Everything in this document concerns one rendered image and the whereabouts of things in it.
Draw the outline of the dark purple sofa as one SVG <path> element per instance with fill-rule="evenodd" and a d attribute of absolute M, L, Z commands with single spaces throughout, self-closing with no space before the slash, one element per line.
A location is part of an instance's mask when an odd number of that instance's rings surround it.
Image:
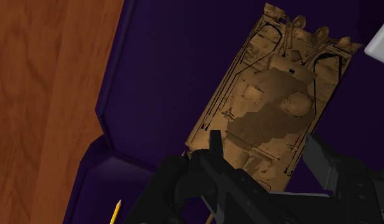
<path fill-rule="evenodd" d="M 265 0 L 125 0 L 96 105 L 104 135 L 83 156 L 63 224 L 122 224 L 167 155 L 178 155 Z M 368 43 L 384 0 L 268 0 Z M 359 51 L 318 125 L 339 153 L 384 166 L 384 64 Z"/>

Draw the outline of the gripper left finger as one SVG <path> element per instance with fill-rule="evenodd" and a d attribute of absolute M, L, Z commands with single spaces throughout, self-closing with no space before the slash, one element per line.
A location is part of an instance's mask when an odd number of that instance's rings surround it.
<path fill-rule="evenodd" d="M 220 130 L 210 131 L 208 149 L 165 158 L 123 224 L 186 224 L 180 212 L 193 197 L 205 199 L 217 224 L 292 224 L 290 212 L 225 161 Z"/>

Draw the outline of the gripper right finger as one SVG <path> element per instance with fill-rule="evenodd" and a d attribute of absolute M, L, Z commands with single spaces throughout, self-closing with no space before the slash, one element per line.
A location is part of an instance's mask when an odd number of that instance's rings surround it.
<path fill-rule="evenodd" d="M 336 153 L 320 136 L 306 135 L 303 161 L 333 199 L 341 203 L 342 224 L 384 224 L 384 168 Z"/>

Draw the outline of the yellow pencil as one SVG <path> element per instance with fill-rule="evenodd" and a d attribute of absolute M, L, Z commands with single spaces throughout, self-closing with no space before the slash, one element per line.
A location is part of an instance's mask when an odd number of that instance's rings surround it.
<path fill-rule="evenodd" d="M 120 208 L 121 208 L 121 200 L 119 200 L 119 201 L 117 202 L 116 207 L 114 208 L 113 215 L 112 215 L 112 217 L 111 217 L 111 221 L 110 221 L 109 224 L 114 224 L 114 223 L 115 223 Z"/>

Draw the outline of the tan toy tank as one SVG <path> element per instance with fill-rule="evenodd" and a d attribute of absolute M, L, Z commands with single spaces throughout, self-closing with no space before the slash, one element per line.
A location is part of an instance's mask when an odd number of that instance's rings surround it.
<path fill-rule="evenodd" d="M 333 39 L 326 26 L 305 30 L 266 4 L 245 43 L 191 131 L 191 151 L 209 146 L 211 130 L 222 136 L 224 158 L 268 191 L 285 190 L 359 44 Z"/>

